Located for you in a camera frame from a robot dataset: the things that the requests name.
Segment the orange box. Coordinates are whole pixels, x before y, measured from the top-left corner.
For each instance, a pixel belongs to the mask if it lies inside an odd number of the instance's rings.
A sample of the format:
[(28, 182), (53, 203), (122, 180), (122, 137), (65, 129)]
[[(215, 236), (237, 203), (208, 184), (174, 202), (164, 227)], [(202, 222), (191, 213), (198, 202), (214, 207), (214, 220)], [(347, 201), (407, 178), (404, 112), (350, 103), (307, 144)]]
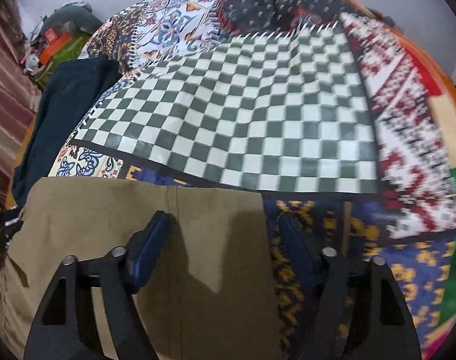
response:
[(51, 28), (45, 32), (44, 38), (47, 43), (39, 56), (42, 65), (46, 65), (51, 58), (71, 40), (72, 35), (71, 33), (57, 33)]

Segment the patchwork patterned bedsheet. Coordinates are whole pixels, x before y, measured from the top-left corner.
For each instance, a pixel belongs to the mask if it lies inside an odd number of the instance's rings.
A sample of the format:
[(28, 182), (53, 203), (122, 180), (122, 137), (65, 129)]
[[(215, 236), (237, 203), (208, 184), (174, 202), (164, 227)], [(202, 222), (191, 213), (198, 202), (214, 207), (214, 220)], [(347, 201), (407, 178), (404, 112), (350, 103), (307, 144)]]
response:
[(352, 0), (144, 0), (81, 57), (122, 77), (52, 176), (258, 191), (334, 245), (386, 258), (420, 346), (456, 241), (456, 183), (401, 34)]

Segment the green patterned bag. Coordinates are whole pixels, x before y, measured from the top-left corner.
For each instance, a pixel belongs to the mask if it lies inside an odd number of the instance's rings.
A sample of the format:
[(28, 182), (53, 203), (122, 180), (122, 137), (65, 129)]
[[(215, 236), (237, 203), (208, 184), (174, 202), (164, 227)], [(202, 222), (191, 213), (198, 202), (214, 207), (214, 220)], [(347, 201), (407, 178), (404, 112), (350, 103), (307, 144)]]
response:
[(77, 59), (89, 39), (90, 35), (88, 33), (79, 32), (72, 35), (71, 40), (46, 65), (41, 65), (41, 69), (33, 74), (33, 80), (41, 91), (46, 88), (57, 66), (62, 62)]

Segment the striped maroon curtain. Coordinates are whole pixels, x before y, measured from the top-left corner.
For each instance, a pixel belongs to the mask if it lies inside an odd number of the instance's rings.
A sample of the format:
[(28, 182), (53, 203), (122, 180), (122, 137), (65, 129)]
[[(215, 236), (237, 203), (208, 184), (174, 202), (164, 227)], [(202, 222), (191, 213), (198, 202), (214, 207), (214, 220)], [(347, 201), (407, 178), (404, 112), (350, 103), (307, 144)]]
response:
[(39, 88), (23, 74), (20, 61), (26, 37), (14, 0), (0, 1), (0, 201), (6, 199), (12, 169), (41, 99)]

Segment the dark navy folded garment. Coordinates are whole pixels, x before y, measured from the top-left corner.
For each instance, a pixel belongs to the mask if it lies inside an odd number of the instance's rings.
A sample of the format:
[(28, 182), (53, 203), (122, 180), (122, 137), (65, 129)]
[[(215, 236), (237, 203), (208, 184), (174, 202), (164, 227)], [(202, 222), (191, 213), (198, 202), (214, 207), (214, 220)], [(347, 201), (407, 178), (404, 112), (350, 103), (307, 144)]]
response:
[(62, 145), (99, 97), (121, 78), (107, 55), (60, 63), (43, 91), (31, 138), (14, 169), (11, 193), (24, 206), (29, 190), (48, 176)]

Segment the khaki cargo pants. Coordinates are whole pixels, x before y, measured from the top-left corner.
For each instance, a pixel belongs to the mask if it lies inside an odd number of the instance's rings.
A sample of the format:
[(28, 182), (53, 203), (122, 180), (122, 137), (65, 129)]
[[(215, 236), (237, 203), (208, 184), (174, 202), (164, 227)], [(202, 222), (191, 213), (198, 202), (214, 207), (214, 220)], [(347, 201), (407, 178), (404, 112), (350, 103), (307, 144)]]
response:
[(62, 260), (125, 248), (117, 271), (160, 359), (280, 359), (258, 193), (97, 177), (31, 188), (0, 270), (0, 338), (21, 358)]

